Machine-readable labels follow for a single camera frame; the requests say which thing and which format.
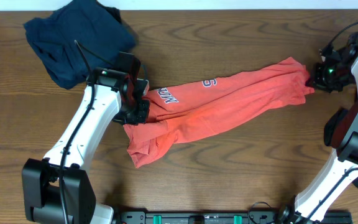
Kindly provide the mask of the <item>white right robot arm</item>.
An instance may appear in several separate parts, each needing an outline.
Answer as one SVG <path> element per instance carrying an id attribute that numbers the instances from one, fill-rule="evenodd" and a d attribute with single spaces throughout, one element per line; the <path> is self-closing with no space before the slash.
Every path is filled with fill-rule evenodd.
<path id="1" fill-rule="evenodd" d="M 358 95 L 358 56 L 351 73 Z M 275 223 L 352 223 L 349 212 L 331 212 L 329 207 L 358 178 L 358 98 L 336 125 L 330 145 L 323 168 L 291 205 L 278 212 Z"/>

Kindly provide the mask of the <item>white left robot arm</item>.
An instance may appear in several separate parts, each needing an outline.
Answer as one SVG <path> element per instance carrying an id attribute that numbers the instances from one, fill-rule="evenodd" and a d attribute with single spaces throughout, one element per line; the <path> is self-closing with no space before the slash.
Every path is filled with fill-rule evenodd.
<path id="1" fill-rule="evenodd" d="M 109 123 L 144 123 L 149 81 L 137 72 L 96 68 L 65 132 L 41 160 L 22 169 L 25 217 L 35 223 L 112 223 L 114 210 L 97 202 L 88 171 Z"/>

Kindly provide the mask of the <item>red printed t-shirt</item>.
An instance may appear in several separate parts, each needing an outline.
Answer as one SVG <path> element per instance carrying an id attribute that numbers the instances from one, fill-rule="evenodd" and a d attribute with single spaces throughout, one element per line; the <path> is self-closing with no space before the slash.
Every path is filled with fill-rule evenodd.
<path id="1" fill-rule="evenodd" d="M 163 157 L 174 144 L 236 128 L 267 110 L 301 105 L 314 93 L 306 67 L 294 58 L 251 72 L 150 90 L 144 124 L 126 124 L 127 152 L 140 168 Z"/>

